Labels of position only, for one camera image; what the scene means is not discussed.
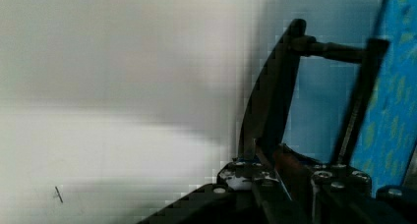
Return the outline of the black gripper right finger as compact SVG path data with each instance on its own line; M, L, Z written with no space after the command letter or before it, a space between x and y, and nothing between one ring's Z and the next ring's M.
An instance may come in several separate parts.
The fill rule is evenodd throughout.
M281 143L272 154L274 168L292 198L313 224L371 224L362 210L370 196L370 176L345 164L327 164Z

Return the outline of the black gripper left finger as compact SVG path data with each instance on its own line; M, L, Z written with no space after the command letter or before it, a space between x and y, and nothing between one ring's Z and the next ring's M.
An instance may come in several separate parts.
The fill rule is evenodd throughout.
M257 161L229 162L216 176L219 185L225 185L234 191L249 191L258 180L280 182L274 170Z

